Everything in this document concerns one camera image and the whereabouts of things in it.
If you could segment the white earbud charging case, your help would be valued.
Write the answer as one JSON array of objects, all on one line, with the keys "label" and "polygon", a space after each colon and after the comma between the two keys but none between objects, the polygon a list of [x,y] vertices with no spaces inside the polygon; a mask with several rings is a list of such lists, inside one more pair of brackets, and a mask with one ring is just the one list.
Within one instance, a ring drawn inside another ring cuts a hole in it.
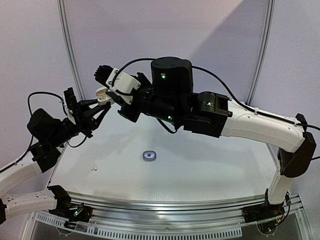
[{"label": "white earbud charging case", "polygon": [[104,106],[107,103],[113,105],[115,103],[114,100],[108,95],[108,93],[108,88],[105,86],[100,87],[95,91],[95,96],[99,106]]}]

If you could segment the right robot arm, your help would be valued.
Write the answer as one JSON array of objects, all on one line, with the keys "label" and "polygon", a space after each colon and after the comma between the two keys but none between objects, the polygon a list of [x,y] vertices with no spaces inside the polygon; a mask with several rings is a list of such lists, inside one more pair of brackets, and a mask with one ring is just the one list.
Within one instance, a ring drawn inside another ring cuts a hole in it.
[{"label": "right robot arm", "polygon": [[278,210],[294,178],[303,175],[313,159],[316,141],[302,114],[275,115],[240,102],[232,92],[222,95],[193,91],[195,66],[187,59],[160,57],[150,60],[152,79],[123,68],[104,66],[96,78],[115,95],[120,115],[136,122],[140,114],[171,123],[196,134],[218,138],[236,137],[278,147],[278,166],[266,201],[259,206],[262,218]]}]

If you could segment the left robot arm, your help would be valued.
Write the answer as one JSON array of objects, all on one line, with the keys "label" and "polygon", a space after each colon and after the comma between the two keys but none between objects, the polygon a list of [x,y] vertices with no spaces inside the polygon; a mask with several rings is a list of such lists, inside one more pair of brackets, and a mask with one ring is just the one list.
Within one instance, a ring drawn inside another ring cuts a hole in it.
[{"label": "left robot arm", "polygon": [[91,138],[104,116],[112,106],[111,101],[103,104],[97,100],[68,100],[71,116],[60,120],[49,115],[44,109],[35,110],[27,129],[38,141],[28,147],[26,153],[0,170],[0,222],[18,215],[49,211],[50,214],[66,218],[69,222],[87,223],[93,209],[84,203],[73,204],[72,198],[60,185],[22,195],[10,195],[9,190],[22,182],[43,174],[58,163],[62,148],[79,133]]}]

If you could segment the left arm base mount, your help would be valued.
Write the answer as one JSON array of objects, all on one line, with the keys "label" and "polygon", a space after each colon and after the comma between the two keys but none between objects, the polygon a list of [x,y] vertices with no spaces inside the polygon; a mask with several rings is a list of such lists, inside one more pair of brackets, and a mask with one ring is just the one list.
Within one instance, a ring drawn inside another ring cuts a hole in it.
[{"label": "left arm base mount", "polygon": [[55,209],[48,211],[50,214],[68,219],[69,222],[88,223],[92,217],[93,208],[85,205],[72,203],[70,199],[58,200]]}]

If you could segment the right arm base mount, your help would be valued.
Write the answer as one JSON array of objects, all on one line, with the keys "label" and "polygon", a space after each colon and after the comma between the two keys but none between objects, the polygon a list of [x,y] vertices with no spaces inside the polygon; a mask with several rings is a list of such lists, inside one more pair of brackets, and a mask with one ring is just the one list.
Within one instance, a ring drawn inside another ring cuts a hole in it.
[{"label": "right arm base mount", "polygon": [[245,223],[258,222],[281,216],[284,213],[284,203],[270,204],[266,200],[261,204],[243,207],[241,212]]}]

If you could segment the blue-grey earbud charging case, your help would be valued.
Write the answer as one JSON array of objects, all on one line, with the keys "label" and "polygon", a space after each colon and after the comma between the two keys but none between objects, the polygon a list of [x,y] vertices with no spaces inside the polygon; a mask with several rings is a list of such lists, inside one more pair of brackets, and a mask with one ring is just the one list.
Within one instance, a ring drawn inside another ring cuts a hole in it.
[{"label": "blue-grey earbud charging case", "polygon": [[145,162],[153,162],[157,159],[157,153],[153,150],[146,150],[142,153],[142,159]]}]

